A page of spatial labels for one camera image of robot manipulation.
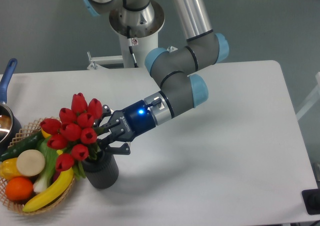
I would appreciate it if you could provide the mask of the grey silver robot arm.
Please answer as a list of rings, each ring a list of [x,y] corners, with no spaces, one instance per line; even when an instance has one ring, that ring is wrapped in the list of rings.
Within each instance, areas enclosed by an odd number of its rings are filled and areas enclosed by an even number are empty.
[[[197,72],[229,54],[226,38],[212,29],[203,0],[173,0],[186,38],[185,47],[158,47],[165,15],[154,0],[83,0],[93,16],[109,14],[121,42],[120,56],[90,57],[93,68],[123,64],[145,67],[159,91],[122,110],[103,108],[109,121],[96,127],[106,134],[97,144],[109,154],[128,155],[133,139],[197,107],[208,99],[208,88]]]

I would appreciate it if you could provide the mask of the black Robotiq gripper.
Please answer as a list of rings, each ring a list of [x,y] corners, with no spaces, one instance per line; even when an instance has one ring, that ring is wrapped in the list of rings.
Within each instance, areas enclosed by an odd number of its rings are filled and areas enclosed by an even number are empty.
[[[103,139],[97,139],[99,148],[107,154],[130,155],[130,142],[156,127],[148,105],[143,100],[114,112],[107,105],[103,105],[102,111],[102,115],[93,125],[99,126],[105,117],[109,117],[108,122],[102,127],[105,133],[110,132],[110,134]],[[120,147],[112,147],[111,143],[115,141],[124,143]]]

